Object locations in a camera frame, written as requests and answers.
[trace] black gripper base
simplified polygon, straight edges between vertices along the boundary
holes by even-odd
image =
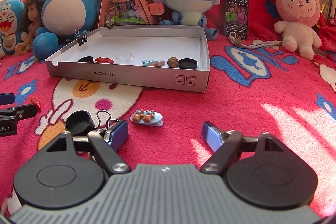
[[[233,193],[246,202],[270,210],[288,210],[309,204],[317,175],[281,141],[261,134],[255,154],[234,163],[226,173]]]
[[[55,210],[93,198],[105,184],[103,170],[76,155],[71,134],[59,134],[14,177],[20,203]]]

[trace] black jar lid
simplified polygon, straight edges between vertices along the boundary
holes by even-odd
[[[178,61],[178,67],[180,69],[196,69],[197,61],[191,58],[182,58]]]

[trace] doll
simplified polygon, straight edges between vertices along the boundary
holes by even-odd
[[[36,30],[43,26],[41,20],[42,6],[43,2],[40,0],[26,0],[22,22],[28,37],[15,46],[15,55],[23,55],[33,50],[32,44],[36,37]]]
[[[283,20],[276,22],[274,29],[282,34],[282,46],[312,60],[315,55],[312,47],[319,48],[322,44],[311,28],[320,17],[319,0],[276,0],[276,7]]]

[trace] clear glass cup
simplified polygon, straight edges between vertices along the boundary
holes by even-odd
[[[130,52],[121,52],[116,54],[115,58],[118,60],[119,63],[126,63],[133,58],[133,55]]]

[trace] metal screw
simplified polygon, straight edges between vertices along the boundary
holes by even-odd
[[[213,163],[208,163],[204,166],[204,170],[207,172],[215,172],[218,171],[218,165]]]
[[[117,164],[114,164],[112,166],[112,170],[114,172],[118,172],[118,173],[125,172],[127,169],[128,169],[128,165],[127,164],[123,164],[123,163],[117,163]]]

